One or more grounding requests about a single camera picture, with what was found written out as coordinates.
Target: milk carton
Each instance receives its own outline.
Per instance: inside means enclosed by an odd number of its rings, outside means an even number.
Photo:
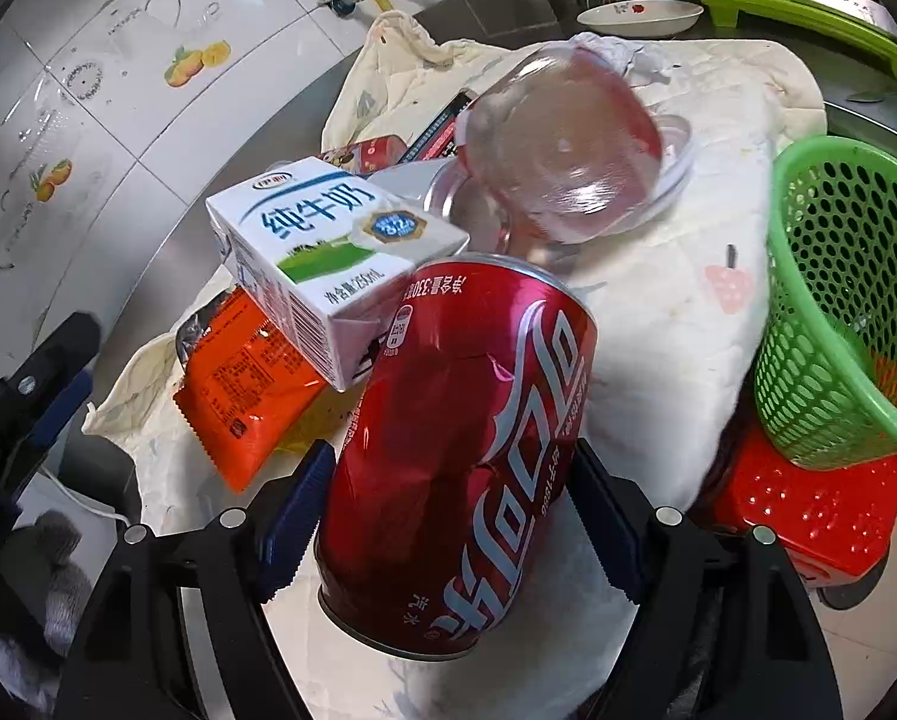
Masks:
[[[421,264],[469,235],[316,157],[205,204],[226,266],[298,351],[344,391],[368,366]]]

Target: basket rim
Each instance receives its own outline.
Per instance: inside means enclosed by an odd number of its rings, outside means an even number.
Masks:
[[[788,242],[788,235],[785,232],[783,205],[791,180],[792,163],[800,160],[805,151],[814,151],[821,145],[828,145],[839,151],[848,148],[853,151],[864,151],[897,169],[895,157],[869,143],[852,138],[817,135],[792,143],[776,158],[772,171],[772,208],[768,226],[769,250],[775,258],[778,277],[786,286],[792,303],[795,304],[795,308],[799,312],[800,319],[806,325],[821,352],[824,352],[829,363],[848,385],[848,389],[855,396],[859,407],[881,425],[892,439],[897,441],[897,408],[865,375],[864,370],[861,370],[861,367],[855,365],[843,353],[838,333],[829,324],[824,312],[813,298],[811,290],[805,284],[805,279],[802,278],[795,255],[792,254]]]

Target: orange snack package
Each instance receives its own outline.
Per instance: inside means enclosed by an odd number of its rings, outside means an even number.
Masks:
[[[175,402],[221,477],[241,493],[324,388],[239,287],[197,343]]]

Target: barcode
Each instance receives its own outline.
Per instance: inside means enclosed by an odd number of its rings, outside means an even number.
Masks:
[[[317,371],[328,381],[336,381],[331,351],[328,348],[328,340],[325,338],[325,327],[301,300],[294,295],[289,295],[289,300],[292,303],[292,315],[295,320],[293,324],[298,333],[298,350],[308,358],[308,362],[315,365]]]

